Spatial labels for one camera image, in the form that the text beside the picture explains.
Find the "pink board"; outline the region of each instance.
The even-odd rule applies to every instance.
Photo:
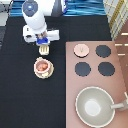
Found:
[[[74,54],[74,48],[77,44],[88,46],[89,54],[86,57],[79,58]],[[107,45],[111,49],[111,55],[107,58],[99,57],[96,54],[96,47],[99,45]],[[81,77],[75,73],[75,65],[79,62],[86,62],[90,65],[91,72],[88,76]],[[101,75],[98,71],[98,65],[101,62],[112,63],[115,67],[115,73],[112,76]],[[89,86],[97,86],[106,90],[115,103],[125,100],[126,87],[113,41],[66,43],[66,128],[90,128],[79,119],[75,110],[75,100],[78,93]],[[128,128],[128,111],[116,111],[113,121],[105,128]]]

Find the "black mat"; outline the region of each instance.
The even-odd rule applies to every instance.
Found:
[[[38,47],[21,42],[24,19],[7,21],[0,51],[0,128],[66,128],[65,42],[111,40],[107,16],[47,17],[46,22],[60,30],[61,39],[44,57],[54,73],[42,80],[33,71]]]
[[[102,58],[106,58],[111,55],[111,49],[106,45],[99,45],[96,48],[96,54]]]
[[[86,62],[79,62],[75,65],[75,72],[79,76],[88,76],[91,71],[91,67]]]
[[[112,76],[115,73],[114,66],[109,62],[102,62],[98,66],[100,74],[103,76]]]

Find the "gray floor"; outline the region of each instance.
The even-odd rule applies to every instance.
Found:
[[[3,39],[4,39],[5,30],[6,30],[5,26],[0,26],[0,49],[2,46]]]
[[[6,25],[7,18],[8,18],[7,12],[0,13],[0,49],[2,46],[2,42],[3,42],[5,30],[6,30],[5,25]]]

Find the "cup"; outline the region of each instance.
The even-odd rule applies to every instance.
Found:
[[[52,75],[54,70],[53,64],[43,59],[42,57],[37,58],[34,64],[34,72],[39,78],[48,78]]]

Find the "gray bowl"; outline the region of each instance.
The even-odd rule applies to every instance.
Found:
[[[76,98],[76,112],[87,125],[95,128],[107,126],[114,118],[112,97],[99,87],[87,87]]]

